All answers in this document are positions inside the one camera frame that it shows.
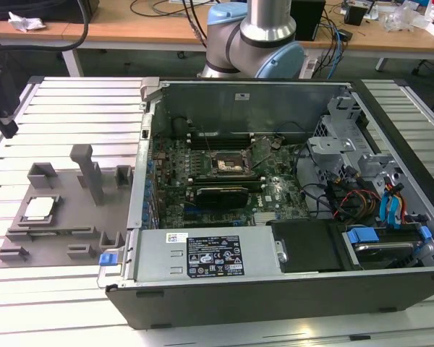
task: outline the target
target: desk leg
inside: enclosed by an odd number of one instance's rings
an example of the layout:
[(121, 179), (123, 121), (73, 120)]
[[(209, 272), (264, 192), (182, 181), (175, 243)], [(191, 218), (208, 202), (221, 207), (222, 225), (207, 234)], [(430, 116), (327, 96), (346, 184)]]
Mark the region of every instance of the desk leg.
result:
[(84, 72), (80, 66), (79, 56), (75, 49), (63, 52), (63, 58), (70, 77), (84, 77)]
[(304, 64), (302, 65), (299, 78), (309, 80), (312, 78), (315, 67), (317, 66), (317, 61), (322, 54), (321, 50), (305, 50)]
[(380, 58), (378, 63), (376, 64), (375, 70), (379, 72), (383, 71), (384, 66), (386, 65), (387, 62), (388, 62), (387, 58)]

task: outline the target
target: motherboard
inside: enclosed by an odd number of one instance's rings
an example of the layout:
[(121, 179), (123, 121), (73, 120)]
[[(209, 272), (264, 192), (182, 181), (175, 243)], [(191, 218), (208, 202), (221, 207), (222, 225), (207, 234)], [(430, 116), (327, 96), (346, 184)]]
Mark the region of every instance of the motherboard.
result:
[(154, 184), (160, 228), (264, 226), (270, 220), (308, 218), (295, 175), (301, 145), (253, 137), (243, 148), (156, 137)]

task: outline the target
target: floor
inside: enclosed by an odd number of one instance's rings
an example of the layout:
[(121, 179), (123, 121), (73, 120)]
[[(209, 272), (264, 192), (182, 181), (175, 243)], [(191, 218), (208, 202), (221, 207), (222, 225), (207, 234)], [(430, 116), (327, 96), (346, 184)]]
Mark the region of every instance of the floor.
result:
[[(204, 53), (191, 52), (179, 59), (176, 52), (101, 51), (80, 49), (85, 76), (162, 76), (195, 77), (205, 63)], [(355, 78), (403, 79), (426, 104), (434, 103), (434, 61), (424, 65), (417, 76), (411, 74), (418, 61), (390, 59), (383, 72), (375, 71), (377, 59), (344, 57), (333, 76), (338, 80)], [(26, 52), (8, 56), (17, 89), (22, 89), (29, 76), (67, 76), (64, 62), (54, 53)]]

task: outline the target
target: computer tower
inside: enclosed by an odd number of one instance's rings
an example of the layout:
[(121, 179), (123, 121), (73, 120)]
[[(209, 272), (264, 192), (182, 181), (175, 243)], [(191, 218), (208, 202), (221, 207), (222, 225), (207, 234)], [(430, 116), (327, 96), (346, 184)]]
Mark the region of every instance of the computer tower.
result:
[(291, 17), (296, 21), (296, 40), (314, 41), (326, 0), (293, 0)]

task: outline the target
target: power supply label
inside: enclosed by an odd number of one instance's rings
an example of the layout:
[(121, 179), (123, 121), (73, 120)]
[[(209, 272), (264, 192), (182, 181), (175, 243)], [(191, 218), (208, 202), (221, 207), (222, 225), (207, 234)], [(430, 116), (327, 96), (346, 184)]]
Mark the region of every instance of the power supply label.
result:
[(244, 275), (239, 236), (189, 237), (187, 274), (191, 278)]

